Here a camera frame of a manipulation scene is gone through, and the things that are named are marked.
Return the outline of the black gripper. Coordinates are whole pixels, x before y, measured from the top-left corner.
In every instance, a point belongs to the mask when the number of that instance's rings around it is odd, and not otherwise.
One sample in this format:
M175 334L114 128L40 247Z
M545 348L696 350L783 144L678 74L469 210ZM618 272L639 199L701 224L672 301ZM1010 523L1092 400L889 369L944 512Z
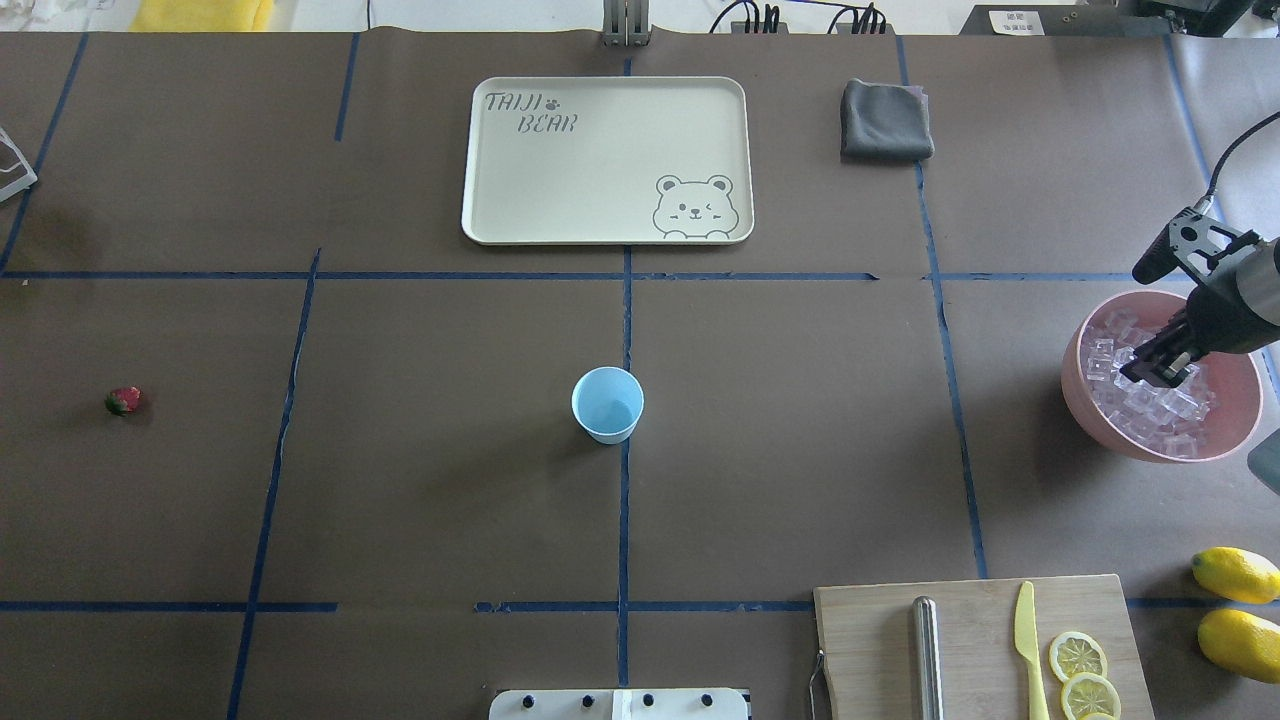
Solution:
M1167 324L1121 369L1130 380L1176 388L1208 354L1263 347L1263 238L1235 231L1202 208L1180 210L1133 266L1140 284L1183 269L1197 287Z

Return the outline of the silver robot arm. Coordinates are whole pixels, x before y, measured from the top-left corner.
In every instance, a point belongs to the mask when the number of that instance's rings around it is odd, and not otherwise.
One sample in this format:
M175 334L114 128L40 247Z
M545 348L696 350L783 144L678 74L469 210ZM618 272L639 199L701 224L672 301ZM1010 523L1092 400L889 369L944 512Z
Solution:
M1206 205L1179 211L1132 269L1140 284L1180 269L1196 288L1121 368L1130 382L1176 388L1207 355L1245 355L1277 341L1277 241L1204 215Z

